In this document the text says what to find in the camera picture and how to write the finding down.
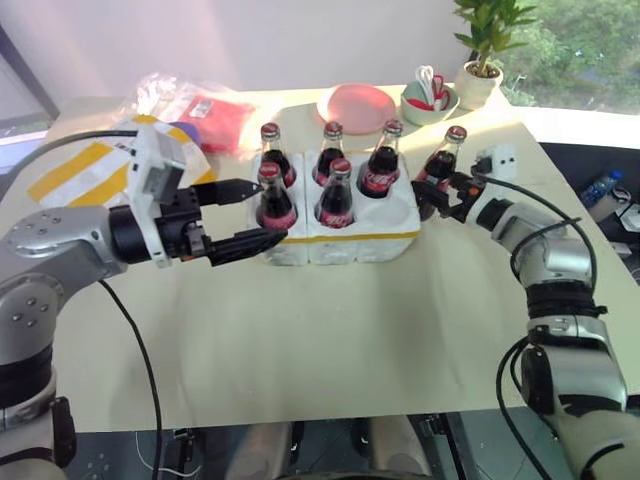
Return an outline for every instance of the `bottle holder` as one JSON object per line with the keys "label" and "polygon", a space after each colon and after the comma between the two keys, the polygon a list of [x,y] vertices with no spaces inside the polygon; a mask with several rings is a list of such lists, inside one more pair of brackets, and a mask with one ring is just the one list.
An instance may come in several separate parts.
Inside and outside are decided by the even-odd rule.
{"label": "bottle holder", "polygon": [[[314,209],[322,187],[312,176],[318,159],[318,151],[289,155],[289,161],[297,171],[295,183],[287,189],[298,211],[298,220],[279,245],[263,254],[273,265],[337,265],[352,262],[384,262],[393,260],[404,252],[420,232],[420,218],[416,206],[411,179],[404,159],[400,155],[400,176],[393,183],[385,198],[369,198],[358,190],[358,172],[369,160],[370,153],[347,153],[351,162],[351,195],[353,197],[354,223],[334,229],[325,227],[315,217]],[[253,162],[251,179],[255,180],[260,166],[260,155]],[[256,227],[256,210],[260,196],[250,199],[248,225]]]}

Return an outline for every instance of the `white flower pot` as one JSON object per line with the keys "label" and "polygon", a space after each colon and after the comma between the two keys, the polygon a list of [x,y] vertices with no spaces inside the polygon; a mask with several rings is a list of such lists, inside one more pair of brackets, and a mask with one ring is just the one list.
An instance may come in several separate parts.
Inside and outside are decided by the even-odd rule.
{"label": "white flower pot", "polygon": [[465,63],[456,77],[455,88],[456,92],[458,92],[458,95],[460,96],[460,107],[467,110],[476,110],[484,107],[489,96],[500,86],[502,79],[504,78],[502,70],[495,65],[492,66],[500,71],[500,75],[497,77],[476,77],[467,70],[467,66],[473,65],[474,63],[478,62],[474,61]]}

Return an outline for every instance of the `table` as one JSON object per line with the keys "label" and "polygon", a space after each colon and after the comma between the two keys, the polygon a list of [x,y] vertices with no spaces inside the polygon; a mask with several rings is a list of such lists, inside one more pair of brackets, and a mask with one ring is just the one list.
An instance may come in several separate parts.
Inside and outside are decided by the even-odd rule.
{"label": "table", "polygon": [[[399,100],[401,86],[383,89]],[[302,151],[321,142],[314,102],[324,92],[248,95],[282,103],[283,139],[290,151]],[[73,102],[48,138],[109,126],[119,101]],[[478,150],[510,142],[518,152],[517,182],[584,219],[599,261],[596,301],[609,307],[613,346],[630,392],[637,392],[638,287],[504,97],[436,126],[407,125],[401,150],[409,173],[452,124],[470,134],[460,170],[468,171]],[[345,148],[371,148],[376,139],[346,137]],[[43,162],[64,154],[57,150],[25,169],[0,206],[2,231],[38,209],[25,189]],[[221,178],[247,174],[247,164],[220,166]],[[207,232],[222,238],[243,230],[244,209],[207,207]],[[508,260],[488,232],[434,218],[388,263],[270,267],[250,259],[211,269],[201,260],[165,270],[149,263],[110,283],[149,349],[164,426],[229,425],[495,408],[498,360],[527,322],[524,291]],[[98,285],[61,312],[54,350],[58,393],[69,397],[78,431],[153,427],[138,347]],[[522,404],[511,386],[505,396],[509,405]]]}

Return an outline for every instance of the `potted plant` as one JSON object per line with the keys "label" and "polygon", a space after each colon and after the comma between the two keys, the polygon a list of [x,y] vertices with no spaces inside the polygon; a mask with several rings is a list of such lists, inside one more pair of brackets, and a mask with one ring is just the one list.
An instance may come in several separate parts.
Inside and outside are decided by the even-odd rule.
{"label": "potted plant", "polygon": [[478,60],[467,62],[456,77],[460,106],[475,110],[484,106],[489,95],[500,86],[502,70],[491,63],[497,52],[526,45],[512,42],[511,34],[518,25],[536,20],[527,14],[536,7],[520,7],[517,0],[455,0],[456,15],[471,25],[471,35],[456,33],[465,46],[478,52]]}

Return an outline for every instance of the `window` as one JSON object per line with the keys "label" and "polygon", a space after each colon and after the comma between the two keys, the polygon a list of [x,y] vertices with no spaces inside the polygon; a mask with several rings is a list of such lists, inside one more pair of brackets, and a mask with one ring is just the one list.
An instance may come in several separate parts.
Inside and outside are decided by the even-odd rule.
{"label": "window", "polygon": [[521,0],[538,22],[502,52],[513,105],[640,114],[640,0]]}

